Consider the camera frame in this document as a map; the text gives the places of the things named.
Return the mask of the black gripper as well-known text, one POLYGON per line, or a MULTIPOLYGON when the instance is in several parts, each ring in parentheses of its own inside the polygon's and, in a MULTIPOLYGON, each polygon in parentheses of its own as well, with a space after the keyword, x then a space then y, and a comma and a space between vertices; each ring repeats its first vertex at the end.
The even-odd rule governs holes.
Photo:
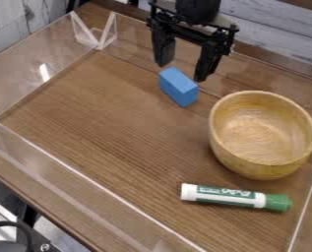
MULTIPOLYGON (((220 14, 220 1, 149 1, 151 20, 168 26, 178 36, 203 44, 208 40, 220 44, 222 54, 230 55, 240 27, 220 14)), ((165 28, 152 31, 155 61, 167 66, 176 55, 176 37, 165 28)), ((215 46, 202 48, 196 63, 195 80, 204 82, 218 68, 222 54, 215 46)))

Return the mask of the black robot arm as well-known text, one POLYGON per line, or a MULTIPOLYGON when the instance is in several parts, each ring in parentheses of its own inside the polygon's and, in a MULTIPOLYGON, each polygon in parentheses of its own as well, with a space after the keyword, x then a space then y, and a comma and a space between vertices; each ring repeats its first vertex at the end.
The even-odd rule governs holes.
POLYGON ((222 0, 148 0, 155 61, 165 67, 176 56, 178 39, 200 46, 195 80, 204 82, 232 52, 238 24, 220 14, 222 0))

